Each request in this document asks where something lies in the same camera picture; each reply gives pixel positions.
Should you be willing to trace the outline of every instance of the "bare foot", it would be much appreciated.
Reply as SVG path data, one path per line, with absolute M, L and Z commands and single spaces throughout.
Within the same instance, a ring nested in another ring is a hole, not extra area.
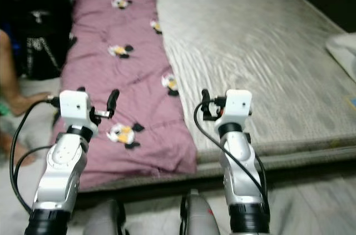
M 35 102 L 47 99 L 48 95 L 49 92 L 41 92 L 28 97 L 20 96 L 9 101 L 10 110 L 14 116 L 20 116 Z
M 0 146 L 4 149 L 5 154 L 8 158 L 10 157 L 11 143 L 12 143 L 12 137 L 10 135 L 5 133 L 0 133 Z M 27 152 L 28 150 L 24 146 L 22 146 L 20 143 L 17 143 L 15 148 L 14 164 L 17 164 L 20 158 Z M 31 164 L 33 163 L 34 160 L 36 160 L 35 157 L 33 155 L 29 155 L 22 162 L 22 166 Z

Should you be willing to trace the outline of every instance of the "mattress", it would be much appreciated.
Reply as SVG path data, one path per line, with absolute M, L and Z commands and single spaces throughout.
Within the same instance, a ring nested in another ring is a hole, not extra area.
M 220 151 L 192 116 L 203 88 L 252 92 L 246 130 L 267 169 L 356 157 L 356 111 L 348 103 L 356 84 L 324 47 L 342 30 L 305 0 L 158 0 L 157 8 L 198 172 L 125 178 L 87 191 L 220 175 Z M 203 125 L 214 134 L 212 123 Z

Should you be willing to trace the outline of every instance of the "black backpack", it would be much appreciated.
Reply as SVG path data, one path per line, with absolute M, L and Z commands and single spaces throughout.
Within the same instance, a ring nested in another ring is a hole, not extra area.
M 22 73 L 38 80 L 59 77 L 69 41 L 60 18 L 46 10 L 33 10 L 17 23 L 21 23 L 16 31 L 22 47 Z
M 20 43 L 18 74 L 31 79 L 59 77 L 71 28 L 69 0 L 0 0 L 0 21 L 10 24 Z

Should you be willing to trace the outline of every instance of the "black cable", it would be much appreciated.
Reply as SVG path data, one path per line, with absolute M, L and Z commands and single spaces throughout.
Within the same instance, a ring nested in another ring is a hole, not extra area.
M 43 150 L 43 149 L 50 149 L 52 147 L 52 145 L 49 145 L 49 146 L 42 146 L 42 147 L 37 147 L 35 149 L 31 149 L 29 150 L 27 153 L 25 153 L 17 162 L 16 164 L 16 168 L 15 168 L 15 172 L 13 174 L 13 179 L 15 181 L 15 185 L 16 185 L 16 188 L 18 190 L 18 184 L 17 184 L 17 178 L 18 178 L 18 171 L 20 169 L 20 166 L 22 164 L 22 162 L 26 159 L 26 157 L 28 157 L 31 153 L 34 153 L 34 152 L 37 152 L 37 151 L 40 151 L 40 150 Z
M 15 131 L 15 134 L 13 136 L 12 139 L 12 143 L 11 143 L 11 151 L 10 151 L 10 182 L 11 182 L 11 187 L 16 195 L 16 198 L 18 199 L 18 201 L 20 202 L 20 204 L 23 206 L 23 208 L 29 213 L 31 214 L 31 208 L 26 204 L 26 202 L 23 200 L 23 198 L 21 197 L 20 192 L 17 189 L 17 185 L 14 181 L 14 172 L 13 172 L 13 164 L 14 164 L 14 155 L 15 155 L 15 147 L 16 147 L 16 142 L 17 142 L 17 137 L 18 134 L 20 133 L 20 130 L 24 124 L 24 122 L 26 121 L 29 113 L 31 112 L 31 110 L 38 104 L 40 103 L 45 103 L 46 101 L 37 101 L 35 102 L 33 105 L 31 105 L 29 107 L 29 109 L 27 110 L 26 114 L 24 114 L 20 124 L 18 125 L 17 130 Z
M 216 144 L 216 146 L 218 146 L 225 154 L 227 154 L 248 176 L 249 178 L 253 181 L 253 183 L 256 185 L 257 189 L 259 190 L 259 192 L 261 193 L 262 195 L 262 199 L 265 203 L 265 206 L 266 206 L 266 209 L 267 209 L 267 212 L 268 214 L 270 213 L 270 209 L 269 209 L 269 204 L 268 204 L 268 198 L 267 198 L 267 192 L 265 192 L 263 189 L 262 189 L 262 186 L 257 182 L 257 180 L 254 178 L 254 176 L 251 175 L 251 173 L 240 163 L 239 160 L 237 160 L 228 150 L 226 150 L 224 148 L 224 146 L 221 146 L 220 143 L 218 141 L 216 141 L 214 138 L 212 138 L 211 135 L 209 135 L 199 124 L 198 122 L 198 119 L 197 119 L 197 113 L 198 113 L 198 110 L 200 108 L 200 106 L 202 105 L 202 102 L 200 102 L 196 107 L 195 107 L 195 110 L 194 110 L 194 122 L 197 126 L 197 128 L 200 130 L 200 132 L 202 134 L 204 134 L 209 140 L 211 140 L 214 144 Z M 264 173 L 264 180 L 266 179 L 266 176 L 265 176 L 265 168 L 264 166 L 262 165 L 261 166 L 261 169 L 262 169 L 262 172 Z
M 256 152 L 255 152 L 255 156 L 256 156 L 257 162 L 260 165 L 260 168 L 262 171 L 263 190 L 265 191 L 265 194 L 268 197 L 266 169 L 265 169 L 265 166 L 263 165 L 260 157 L 258 156 L 258 154 Z

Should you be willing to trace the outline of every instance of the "purple blanket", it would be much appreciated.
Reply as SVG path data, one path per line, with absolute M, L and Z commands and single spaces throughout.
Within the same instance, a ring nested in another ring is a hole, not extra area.
M 120 90 L 113 119 L 103 120 L 90 142 L 82 189 L 127 176 L 196 171 L 196 147 L 179 96 L 162 84 L 172 70 L 152 21 L 157 21 L 156 0 L 75 0 L 77 42 L 68 53 L 62 89 L 85 86 L 98 109 L 106 108 L 112 89 Z M 134 132 L 133 143 L 108 138 L 118 123 L 125 126 L 120 140 L 130 140 L 128 133 Z M 54 136 L 60 131 L 61 120 Z

